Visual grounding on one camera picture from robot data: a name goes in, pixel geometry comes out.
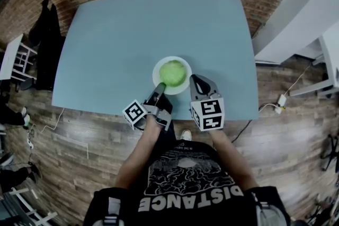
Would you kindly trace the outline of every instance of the green sponge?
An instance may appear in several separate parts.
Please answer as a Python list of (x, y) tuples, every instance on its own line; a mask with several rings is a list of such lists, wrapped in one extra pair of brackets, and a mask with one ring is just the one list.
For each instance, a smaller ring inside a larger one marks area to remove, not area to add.
[(161, 66), (160, 79), (169, 87), (178, 87), (186, 79), (186, 68), (177, 60), (171, 60)]

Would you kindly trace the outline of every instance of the white cable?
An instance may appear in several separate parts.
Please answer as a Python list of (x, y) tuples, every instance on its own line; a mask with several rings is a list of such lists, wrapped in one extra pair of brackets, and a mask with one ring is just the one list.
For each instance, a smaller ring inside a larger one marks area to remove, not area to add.
[(305, 74), (306, 70), (312, 65), (312, 62), (309, 64), (309, 66), (306, 67), (306, 69), (304, 70), (304, 72), (302, 72), (302, 74), (298, 77), (298, 79), (292, 84), (292, 86), (290, 86), (288, 88), (288, 90), (284, 93), (284, 96), (286, 96), (286, 93), (292, 89), (292, 87), (299, 81), (299, 79)]
[[(58, 118), (58, 121), (57, 121), (57, 123), (55, 124), (54, 128), (52, 128), (52, 127), (50, 127), (50, 126), (48, 126), (48, 125), (45, 125), (45, 126), (43, 127), (42, 131), (40, 131), (39, 128), (37, 127), (37, 125), (34, 123), (34, 124), (32, 125), (31, 130), (27, 133), (27, 136), (28, 136), (28, 135), (30, 134), (30, 132), (33, 130), (33, 127), (34, 127), (34, 126), (37, 128), (37, 130), (40, 132), (40, 134), (43, 133), (43, 131), (45, 130), (46, 127), (50, 128), (51, 130), (55, 130), (55, 129), (57, 128), (57, 126), (58, 126), (58, 123), (59, 123), (59, 121), (60, 121), (60, 117), (61, 117), (61, 115), (63, 114), (64, 110), (65, 110), (65, 108), (63, 108), (62, 112), (60, 113), (59, 118)], [(84, 142), (81, 142), (81, 141), (78, 141), (78, 140), (73, 140), (73, 141), (80, 142), (81, 144), (85, 144), (85, 145), (86, 145), (86, 149), (87, 149), (87, 159), (89, 159), (89, 155), (88, 155), (88, 143), (84, 143)]]
[(268, 105), (271, 105), (271, 106), (274, 106), (274, 107), (277, 107), (277, 108), (278, 108), (278, 106), (275, 105), (275, 104), (265, 104), (265, 105), (262, 106), (262, 108), (259, 110), (259, 112), (262, 111), (262, 110), (263, 110), (265, 107), (267, 107)]
[(58, 121), (57, 121), (57, 123), (55, 124), (55, 127), (54, 127), (54, 128), (52, 128), (52, 127), (50, 127), (50, 126), (48, 126), (48, 125), (45, 125), (45, 126), (43, 127), (42, 131), (40, 131), (39, 128), (37, 127), (37, 125), (34, 123), (34, 124), (32, 125), (31, 130), (28, 132), (28, 134), (33, 130), (33, 127), (34, 127), (34, 126), (37, 128), (37, 130), (40, 132), (40, 134), (43, 133), (43, 131), (45, 130), (46, 127), (50, 128), (50, 129), (52, 129), (52, 130), (55, 130), (55, 129), (57, 128), (57, 125), (58, 125), (58, 123), (59, 123), (59, 121), (60, 121), (60, 117), (61, 117), (61, 115), (63, 114), (64, 110), (65, 110), (65, 108), (63, 108), (62, 112), (60, 113), (59, 118), (58, 118)]

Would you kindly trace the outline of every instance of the person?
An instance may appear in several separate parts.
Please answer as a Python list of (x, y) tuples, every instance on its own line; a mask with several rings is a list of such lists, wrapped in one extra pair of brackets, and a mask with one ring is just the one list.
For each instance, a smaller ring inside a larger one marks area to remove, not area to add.
[(259, 187), (222, 130), (209, 131), (214, 148), (176, 140), (146, 118), (146, 127), (121, 166), (113, 188), (95, 192), (84, 226), (290, 224), (275, 187)]
[(36, 165), (29, 163), (30, 167), (24, 167), (17, 171), (0, 169), (0, 197), (3, 193), (10, 191), (13, 187), (20, 185), (28, 178), (37, 183), (41, 173)]
[(22, 125), (28, 127), (30, 123), (30, 116), (27, 114), (27, 109), (24, 107), (21, 112), (11, 110), (6, 103), (8, 102), (8, 95), (0, 95), (0, 130), (5, 130), (3, 124)]

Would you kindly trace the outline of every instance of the white chair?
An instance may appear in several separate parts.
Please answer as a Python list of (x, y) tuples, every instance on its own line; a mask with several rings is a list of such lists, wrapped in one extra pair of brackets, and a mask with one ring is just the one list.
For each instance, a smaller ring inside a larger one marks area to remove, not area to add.
[[(49, 220), (53, 219), (58, 215), (57, 212), (48, 212), (47, 216), (44, 218), (38, 213), (36, 209), (33, 209), (32, 206), (27, 202), (21, 194), (27, 193), (31, 191), (33, 196), (38, 199), (36, 193), (34, 190), (29, 190), (28, 188), (23, 188), (20, 190), (16, 190), (15, 188), (12, 189), (12, 191), (5, 193), (5, 201), (10, 204), (10, 206), (14, 209), (14, 212), (18, 214), (20, 217), (20, 222), (18, 225), (32, 225), (32, 226), (51, 226), (51, 224), (48, 222)], [(24, 205), (28, 212), (23, 210), (22, 205)]]
[[(7, 45), (5, 56), (1, 64), (0, 80), (6, 80), (6, 79), (11, 79), (11, 78), (15, 78), (20, 81), (26, 80), (26, 78), (23, 79), (23, 78), (17, 77), (13, 75), (13, 73), (19, 74), (27, 78), (34, 78), (36, 80), (34, 76), (28, 75), (26, 73), (26, 67), (27, 67), (27, 64), (33, 65), (32, 62), (28, 61), (28, 58), (30, 57), (30, 55), (32, 53), (37, 55), (38, 53), (35, 50), (25, 46), (21, 42), (22, 37), (23, 37), (23, 34), (15, 38), (13, 41), (11, 41)], [(24, 48), (23, 51), (18, 51), (20, 46)]]
[(317, 65), (324, 62), (326, 64), (328, 79), (308, 87), (291, 91), (290, 96), (314, 92), (330, 86), (332, 86), (331, 89), (318, 92), (318, 96), (339, 92), (339, 22), (331, 26), (319, 38), (319, 41), (322, 46), (323, 55), (313, 61), (312, 64)]
[(8, 166), (10, 163), (12, 163), (13, 160), (14, 160), (14, 154), (12, 152), (8, 152), (4, 154), (0, 158), (0, 167)]

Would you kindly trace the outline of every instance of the foot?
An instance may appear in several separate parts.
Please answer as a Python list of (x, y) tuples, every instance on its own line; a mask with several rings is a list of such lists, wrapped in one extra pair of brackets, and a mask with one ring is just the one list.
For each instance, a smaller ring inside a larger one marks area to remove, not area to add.
[(28, 127), (28, 125), (30, 124), (30, 120), (31, 120), (30, 116), (27, 114), (27, 115), (23, 118), (23, 120), (25, 121), (25, 124), (24, 124), (23, 126)]
[(180, 139), (192, 141), (191, 131), (188, 129), (185, 129), (184, 131), (182, 131)]
[(42, 174), (40, 170), (36, 167), (36, 165), (34, 165), (33, 163), (30, 163), (30, 165), (32, 166), (30, 167), (31, 172), (28, 174), (28, 177), (30, 177), (35, 183), (37, 183), (38, 178), (42, 178)]
[(26, 115), (27, 115), (27, 109), (26, 109), (26, 107), (23, 107), (23, 108), (22, 108), (22, 110), (21, 110), (21, 115), (22, 115), (23, 118), (26, 117)]

